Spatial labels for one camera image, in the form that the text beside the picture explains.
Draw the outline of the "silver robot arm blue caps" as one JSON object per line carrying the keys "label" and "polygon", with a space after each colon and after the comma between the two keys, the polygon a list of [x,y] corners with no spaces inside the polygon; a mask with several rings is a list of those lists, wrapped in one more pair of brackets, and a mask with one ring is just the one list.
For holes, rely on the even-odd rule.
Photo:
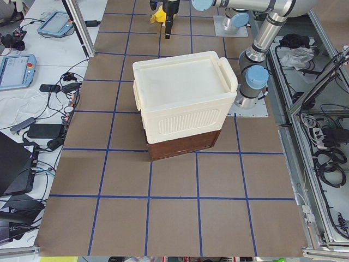
{"label": "silver robot arm blue caps", "polygon": [[259,64],[266,59],[272,41],[284,25],[295,3],[295,1],[192,1],[193,7],[198,11],[217,6],[268,12],[252,45],[239,58],[244,80],[234,101],[238,107],[252,109],[256,105],[258,96],[269,78],[268,71]]}

